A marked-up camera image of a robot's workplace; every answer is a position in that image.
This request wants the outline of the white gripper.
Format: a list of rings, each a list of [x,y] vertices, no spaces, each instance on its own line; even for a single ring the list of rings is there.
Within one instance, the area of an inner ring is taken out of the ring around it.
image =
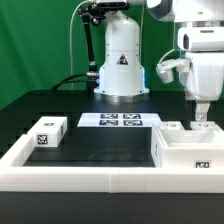
[[[190,61],[184,81],[186,90],[199,101],[219,99],[224,84],[224,27],[182,27],[177,44]],[[210,102],[204,104],[207,121]],[[196,101],[196,121],[202,121],[202,103]]]

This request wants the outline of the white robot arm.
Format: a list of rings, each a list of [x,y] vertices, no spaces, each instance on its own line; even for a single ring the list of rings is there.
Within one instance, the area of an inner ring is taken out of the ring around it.
[[[178,59],[161,58],[157,74],[165,83],[179,81],[185,97],[196,102],[195,120],[207,119],[210,103],[219,99],[224,85],[224,0],[94,0],[106,11],[105,62],[100,68],[95,94],[110,100],[146,94],[140,64],[140,28],[122,11],[141,4],[159,21],[175,25]]]

